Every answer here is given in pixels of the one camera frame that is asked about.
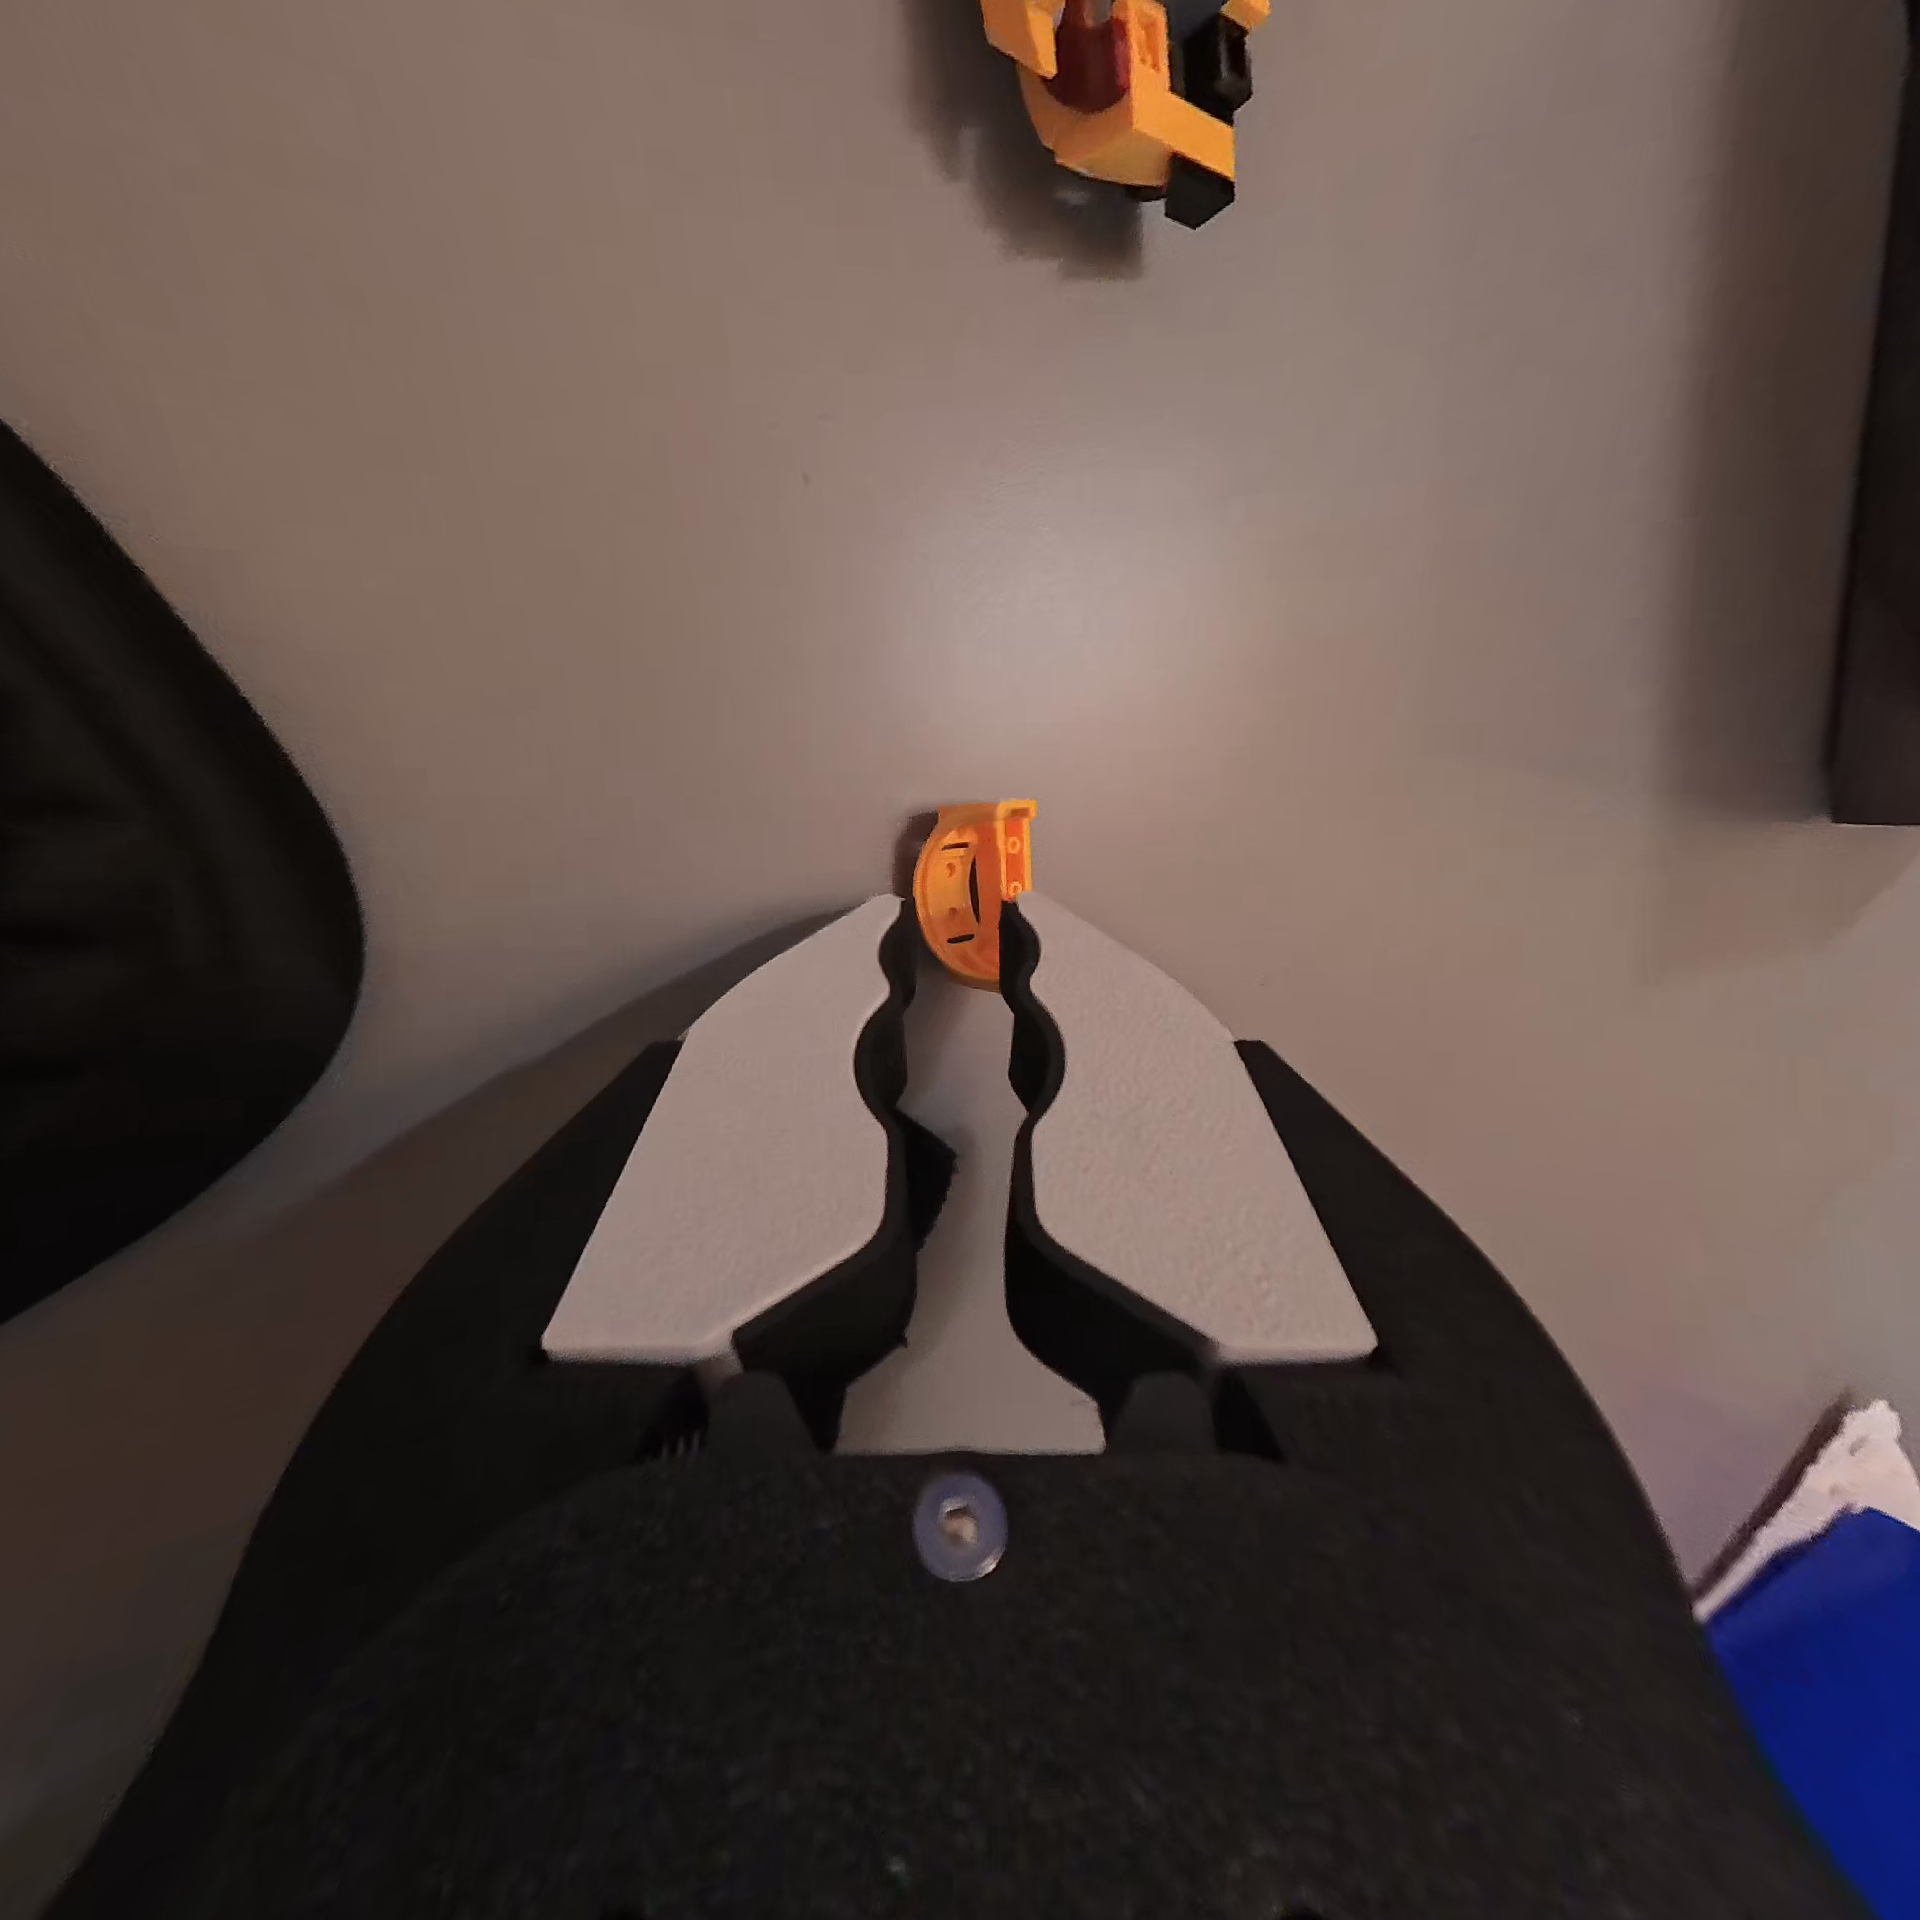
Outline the dark upright object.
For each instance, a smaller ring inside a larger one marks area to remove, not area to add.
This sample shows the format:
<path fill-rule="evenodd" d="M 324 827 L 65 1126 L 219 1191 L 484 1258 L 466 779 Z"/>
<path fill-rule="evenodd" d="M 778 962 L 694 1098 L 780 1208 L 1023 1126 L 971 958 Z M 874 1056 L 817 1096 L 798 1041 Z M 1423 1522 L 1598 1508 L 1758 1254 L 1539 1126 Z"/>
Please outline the dark upright object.
<path fill-rule="evenodd" d="M 1841 825 L 1917 825 L 1917 4 L 1891 172 L 1874 359 L 1826 735 Z"/>

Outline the person's left forearm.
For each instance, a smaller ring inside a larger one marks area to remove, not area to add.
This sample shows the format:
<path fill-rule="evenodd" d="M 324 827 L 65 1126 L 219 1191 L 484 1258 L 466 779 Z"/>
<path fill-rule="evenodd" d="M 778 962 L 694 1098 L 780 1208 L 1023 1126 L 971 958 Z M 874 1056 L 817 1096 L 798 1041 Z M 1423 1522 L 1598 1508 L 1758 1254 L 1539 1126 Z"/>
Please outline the person's left forearm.
<path fill-rule="evenodd" d="M 330 1068 L 366 976 L 299 771 L 3 428 L 3 1314 L 198 1200 Z"/>

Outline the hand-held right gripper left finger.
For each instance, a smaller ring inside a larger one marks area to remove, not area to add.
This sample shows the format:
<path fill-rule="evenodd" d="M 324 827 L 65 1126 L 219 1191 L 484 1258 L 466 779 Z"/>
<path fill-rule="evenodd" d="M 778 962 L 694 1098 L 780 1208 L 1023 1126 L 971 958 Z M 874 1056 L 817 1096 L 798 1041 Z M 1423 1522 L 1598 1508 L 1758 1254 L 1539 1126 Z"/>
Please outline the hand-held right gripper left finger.
<path fill-rule="evenodd" d="M 919 926 L 874 897 L 684 1034 L 543 1326 L 543 1359 L 770 1377 L 833 1449 L 906 1345 L 956 1153 L 903 1114 Z"/>

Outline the orange lego vehicle model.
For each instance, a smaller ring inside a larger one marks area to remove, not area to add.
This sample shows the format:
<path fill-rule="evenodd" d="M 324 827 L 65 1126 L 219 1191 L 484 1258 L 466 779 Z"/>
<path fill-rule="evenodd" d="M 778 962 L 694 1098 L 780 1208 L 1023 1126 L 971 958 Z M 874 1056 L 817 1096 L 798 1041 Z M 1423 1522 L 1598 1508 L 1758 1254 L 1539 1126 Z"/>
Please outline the orange lego vehicle model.
<path fill-rule="evenodd" d="M 1235 119 L 1268 2 L 982 2 L 1026 119 L 1067 174 L 1161 204 L 1183 228 L 1237 199 Z"/>

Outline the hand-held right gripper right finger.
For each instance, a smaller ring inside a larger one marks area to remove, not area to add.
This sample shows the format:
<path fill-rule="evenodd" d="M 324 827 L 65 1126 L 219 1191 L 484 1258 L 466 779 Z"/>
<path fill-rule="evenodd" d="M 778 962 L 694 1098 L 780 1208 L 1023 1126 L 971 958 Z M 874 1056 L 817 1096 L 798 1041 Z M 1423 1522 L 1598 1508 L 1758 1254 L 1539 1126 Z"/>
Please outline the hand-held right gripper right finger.
<path fill-rule="evenodd" d="M 1377 1326 L 1233 1032 L 1042 897 L 1003 912 L 1022 1104 L 1003 1300 L 1103 1444 L 1237 1444 L 1238 1378 L 1370 1364 Z"/>

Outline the orange lego arch piece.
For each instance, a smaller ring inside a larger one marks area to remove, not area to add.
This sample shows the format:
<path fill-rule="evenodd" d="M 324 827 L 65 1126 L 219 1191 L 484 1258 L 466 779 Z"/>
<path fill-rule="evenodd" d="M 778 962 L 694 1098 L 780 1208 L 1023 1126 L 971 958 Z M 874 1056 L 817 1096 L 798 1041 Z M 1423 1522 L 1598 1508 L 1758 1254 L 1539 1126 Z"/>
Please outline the orange lego arch piece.
<path fill-rule="evenodd" d="M 1033 891 L 1033 800 L 937 807 L 915 862 L 910 899 L 941 969 L 971 990 L 1001 985 L 1001 910 Z"/>

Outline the large blue storage bin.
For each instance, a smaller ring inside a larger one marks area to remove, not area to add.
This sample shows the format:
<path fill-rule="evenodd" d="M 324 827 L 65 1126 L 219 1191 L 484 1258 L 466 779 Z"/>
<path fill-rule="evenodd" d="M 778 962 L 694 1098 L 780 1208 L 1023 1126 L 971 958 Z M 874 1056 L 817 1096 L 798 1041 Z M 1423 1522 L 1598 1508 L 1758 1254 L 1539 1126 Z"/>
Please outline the large blue storage bin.
<path fill-rule="evenodd" d="M 1917 1476 L 1884 1400 L 1836 1410 L 1694 1617 L 1766 1763 L 1867 1910 L 1917 1915 Z"/>

